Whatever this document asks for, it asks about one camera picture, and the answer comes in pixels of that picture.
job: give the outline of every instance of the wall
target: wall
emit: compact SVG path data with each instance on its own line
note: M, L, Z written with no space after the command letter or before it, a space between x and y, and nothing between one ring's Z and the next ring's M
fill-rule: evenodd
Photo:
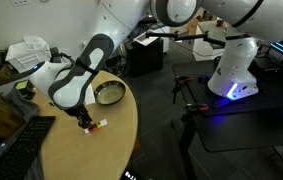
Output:
M79 56L99 0L30 1L14 7L0 0L0 49L23 41L24 35L38 35L50 47Z

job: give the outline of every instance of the round table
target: round table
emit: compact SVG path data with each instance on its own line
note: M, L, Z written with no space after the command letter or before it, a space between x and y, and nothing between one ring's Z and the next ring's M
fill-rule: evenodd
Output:
M91 83L93 90L110 80L123 82L110 73L100 71ZM106 126L89 134L78 126L75 117L50 106L48 98L35 91L32 101L39 105L40 115L56 117L41 148L45 179L104 180L121 177L134 147L138 124L134 96L125 86L126 94L118 103L86 106L94 122L108 121Z

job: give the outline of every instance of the dark floor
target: dark floor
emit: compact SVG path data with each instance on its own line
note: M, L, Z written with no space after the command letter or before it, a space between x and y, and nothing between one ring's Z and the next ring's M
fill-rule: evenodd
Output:
M188 42L182 45L191 48ZM145 179L186 179L171 128L171 121L180 118L185 104L181 94L172 104L171 65L191 61L191 52L170 42L162 70L136 78L129 74L122 77L134 92L139 111L141 148L133 153L128 166ZM283 162L272 148L209 153L196 134L189 153L198 179L283 179Z

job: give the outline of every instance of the metal bowl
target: metal bowl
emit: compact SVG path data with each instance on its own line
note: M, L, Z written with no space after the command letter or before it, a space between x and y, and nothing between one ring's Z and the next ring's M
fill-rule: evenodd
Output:
M99 85L94 91L97 103L109 105L120 101L125 95L125 85L120 81L107 81Z

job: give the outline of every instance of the robotic arm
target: robotic arm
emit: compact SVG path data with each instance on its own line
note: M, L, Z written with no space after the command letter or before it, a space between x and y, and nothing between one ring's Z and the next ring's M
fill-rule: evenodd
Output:
M88 128L92 120L83 105L86 88L148 7L156 19L171 27L186 24L199 7L231 24L208 87L231 100L258 92L255 78L247 71L257 51L254 38L283 40L283 0L102 0L88 34L90 41L75 63L40 63L30 81L56 107L76 116L80 127Z

